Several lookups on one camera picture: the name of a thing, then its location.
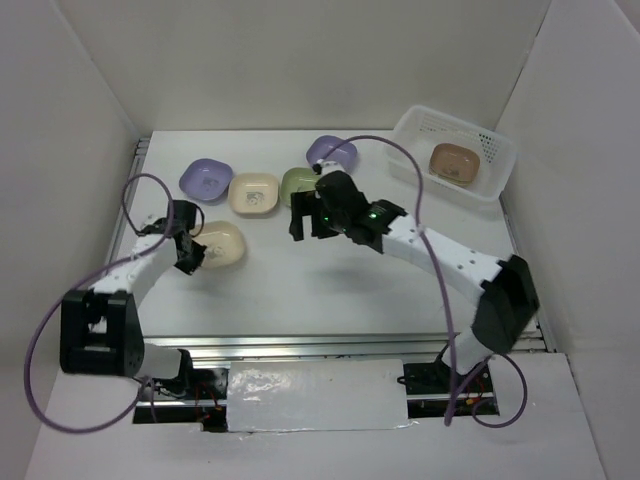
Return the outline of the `cream panda plate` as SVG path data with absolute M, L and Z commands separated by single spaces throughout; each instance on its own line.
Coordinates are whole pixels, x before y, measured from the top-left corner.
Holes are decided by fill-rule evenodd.
M 239 215 L 271 212 L 279 199 L 279 181 L 269 173 L 241 173 L 229 185 L 228 201 Z
M 205 247 L 202 269 L 212 270 L 239 262 L 246 253 L 240 229 L 228 221 L 207 222 L 195 234 L 195 241 Z

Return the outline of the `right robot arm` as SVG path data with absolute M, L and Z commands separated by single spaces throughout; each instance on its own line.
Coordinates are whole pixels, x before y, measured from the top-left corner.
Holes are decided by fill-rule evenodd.
M 513 255 L 502 260 L 431 229 L 420 229 L 400 206 L 388 200 L 368 201 L 344 172 L 321 177 L 311 191 L 292 193 L 290 207 L 289 232 L 294 240 L 303 240 L 303 219 L 310 217 L 312 236 L 325 239 L 343 234 L 357 245 L 404 260 L 475 306 L 472 324 L 434 362 L 405 367 L 398 381 L 410 395 L 460 390 L 484 360 L 513 350 L 539 309 L 524 259 Z

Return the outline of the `brown panda plate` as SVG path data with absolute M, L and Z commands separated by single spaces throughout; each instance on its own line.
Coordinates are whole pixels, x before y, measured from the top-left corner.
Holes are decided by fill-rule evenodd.
M 429 160 L 429 173 L 449 183 L 466 187 L 477 177 L 479 155 L 473 150 L 451 143 L 434 147 Z

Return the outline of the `green panda plate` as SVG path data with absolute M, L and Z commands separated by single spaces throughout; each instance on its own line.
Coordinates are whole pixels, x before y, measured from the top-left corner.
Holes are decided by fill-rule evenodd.
M 280 200 L 287 207 L 291 207 L 293 193 L 312 191 L 319 176 L 311 169 L 294 167 L 287 170 L 280 182 Z

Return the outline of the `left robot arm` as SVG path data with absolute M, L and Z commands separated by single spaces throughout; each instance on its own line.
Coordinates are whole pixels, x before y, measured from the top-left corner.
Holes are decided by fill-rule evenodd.
M 196 390 L 197 374 L 184 349 L 157 347 L 144 340 L 138 307 L 168 270 L 191 275 L 206 247 L 192 231 L 204 218 L 186 200 L 172 202 L 173 215 L 151 216 L 124 262 L 85 289 L 68 291 L 61 303 L 60 367 L 67 374 L 151 378 L 172 397 Z

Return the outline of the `cream panda plate front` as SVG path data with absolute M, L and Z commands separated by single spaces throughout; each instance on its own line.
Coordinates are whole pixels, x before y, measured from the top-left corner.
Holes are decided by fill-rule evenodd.
M 205 247 L 202 269 L 212 270 L 239 262 L 246 253 L 240 229 L 228 221 L 207 222 L 195 234 L 195 241 Z

